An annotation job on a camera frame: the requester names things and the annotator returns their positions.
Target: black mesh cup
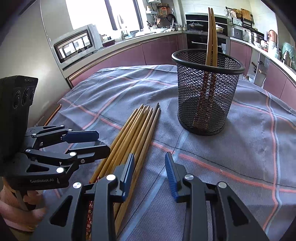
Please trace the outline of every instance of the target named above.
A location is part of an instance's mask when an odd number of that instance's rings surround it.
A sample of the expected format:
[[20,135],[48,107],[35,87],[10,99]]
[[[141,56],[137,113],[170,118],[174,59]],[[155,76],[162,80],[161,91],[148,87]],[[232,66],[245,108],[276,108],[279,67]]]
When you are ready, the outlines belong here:
[[186,49],[172,54],[178,70],[178,119],[198,135],[219,133],[226,121],[242,63],[218,53],[217,67],[206,66],[207,51]]

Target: logo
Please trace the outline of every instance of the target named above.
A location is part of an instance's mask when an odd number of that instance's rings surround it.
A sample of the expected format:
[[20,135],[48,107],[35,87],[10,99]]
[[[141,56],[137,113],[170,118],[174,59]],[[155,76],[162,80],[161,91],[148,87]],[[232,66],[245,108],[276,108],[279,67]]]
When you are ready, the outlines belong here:
[[53,178],[50,179],[41,179],[41,180],[30,180],[31,183],[47,183],[47,182],[53,182]]

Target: black camera housing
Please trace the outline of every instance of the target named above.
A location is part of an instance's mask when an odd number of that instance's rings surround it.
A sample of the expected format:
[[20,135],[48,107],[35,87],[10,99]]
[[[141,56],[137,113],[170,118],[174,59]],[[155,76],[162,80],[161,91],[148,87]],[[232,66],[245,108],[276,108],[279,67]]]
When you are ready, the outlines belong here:
[[0,79],[0,164],[20,150],[37,83],[37,78],[21,75]]

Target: oven handle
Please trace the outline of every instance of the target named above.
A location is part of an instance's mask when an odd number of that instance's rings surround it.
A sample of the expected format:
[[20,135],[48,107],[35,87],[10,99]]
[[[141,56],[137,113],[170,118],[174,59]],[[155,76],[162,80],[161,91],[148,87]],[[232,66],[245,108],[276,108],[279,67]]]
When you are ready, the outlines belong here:
[[205,44],[205,43],[198,43],[198,42],[193,42],[193,41],[191,41],[191,43],[193,43],[193,44]]

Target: wrinkled fabric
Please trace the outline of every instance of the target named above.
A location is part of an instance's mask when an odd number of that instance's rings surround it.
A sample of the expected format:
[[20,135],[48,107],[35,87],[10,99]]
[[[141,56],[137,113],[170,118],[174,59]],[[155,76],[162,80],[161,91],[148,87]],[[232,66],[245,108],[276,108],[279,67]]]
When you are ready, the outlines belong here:
[[[296,112],[247,81],[238,82],[223,131],[208,137],[188,132],[178,121],[176,66],[102,69],[59,101],[62,108],[50,123],[97,130],[100,141],[46,149],[63,153],[100,142],[110,145],[134,109],[157,102],[161,115],[118,240],[182,240],[186,205],[175,203],[170,193],[164,163],[170,151],[176,163],[203,182],[226,182],[269,239],[278,241],[296,215]],[[88,184],[99,162],[81,165],[69,187],[77,181]],[[45,191],[46,204],[65,190]]]

